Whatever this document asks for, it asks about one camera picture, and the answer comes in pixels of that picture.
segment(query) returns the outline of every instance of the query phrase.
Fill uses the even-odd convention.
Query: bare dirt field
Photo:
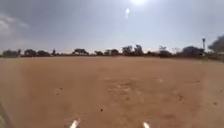
[[[224,64],[155,58],[0,59],[15,128],[223,128]]]

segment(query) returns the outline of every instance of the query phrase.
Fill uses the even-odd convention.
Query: sun
[[[148,0],[131,0],[134,5],[144,5]]]

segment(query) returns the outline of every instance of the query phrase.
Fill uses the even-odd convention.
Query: tree
[[[107,49],[105,52],[104,52],[104,55],[105,56],[110,56],[111,54],[111,50]]]
[[[97,55],[97,56],[103,56],[103,52],[101,52],[101,51],[95,51],[94,53],[95,53],[95,55]]]
[[[80,49],[80,48],[75,49],[72,54],[89,55],[89,53],[85,49]]]
[[[56,53],[56,50],[55,50],[55,49],[52,51],[51,55],[52,55],[52,56],[56,56],[56,55],[57,55],[57,53]]]
[[[25,57],[35,57],[35,56],[37,56],[37,52],[33,49],[27,49],[24,52],[24,56]]]
[[[132,49],[133,49],[132,46],[125,46],[125,47],[123,47],[123,48],[122,48],[122,53],[123,53],[123,55],[125,55],[125,56],[130,56],[130,55],[132,55]]]
[[[218,37],[208,48],[217,53],[224,52],[224,35]]]
[[[110,50],[111,51],[111,55],[112,56],[117,56],[117,55],[119,55],[119,51],[117,50],[117,49],[112,49],[112,50]]]
[[[159,57],[161,58],[168,58],[168,57],[172,57],[172,53],[170,53],[168,50],[166,50],[166,47],[160,46],[159,47]]]
[[[156,57],[156,56],[158,56],[158,53],[148,51],[148,52],[146,53],[146,55],[147,55],[147,56],[153,56],[153,57]]]
[[[2,56],[3,57],[18,57],[19,53],[18,51],[6,50],[6,51],[3,51]]]
[[[39,50],[37,52],[37,56],[39,56],[39,57],[48,57],[48,56],[51,56],[51,54],[46,52],[46,51],[44,51],[44,50]]]
[[[21,49],[17,50],[18,56],[21,56]]]
[[[188,46],[188,47],[185,47],[180,54],[183,57],[198,58],[198,57],[202,57],[203,53],[204,53],[204,49],[202,48]]]
[[[136,45],[135,46],[135,55],[136,56],[142,56],[144,53],[143,53],[143,50],[142,50],[142,46],[141,45]]]

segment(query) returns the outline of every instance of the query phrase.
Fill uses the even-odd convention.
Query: bush
[[[173,56],[172,53],[170,53],[169,51],[166,51],[166,50],[160,51],[158,55],[161,58],[170,58]]]
[[[3,57],[19,57],[18,51],[6,50],[2,53]]]

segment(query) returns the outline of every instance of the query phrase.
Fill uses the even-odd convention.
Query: tree line
[[[95,51],[94,53],[89,53],[85,49],[77,48],[73,52],[57,53],[56,50],[52,50],[51,53],[33,49],[27,49],[23,53],[20,49],[18,50],[5,50],[2,53],[2,57],[54,57],[54,56],[152,56],[160,58],[171,58],[171,57],[182,57],[182,58],[210,58],[220,60],[222,59],[222,54],[224,53],[224,35],[218,37],[218,39],[212,43],[209,47],[210,52],[205,52],[203,48],[198,48],[195,46],[187,46],[181,51],[176,53],[171,53],[166,47],[160,46],[159,50],[156,52],[147,51],[143,52],[141,45],[135,45],[134,47],[124,46],[121,51],[118,49],[107,49],[105,51]]]

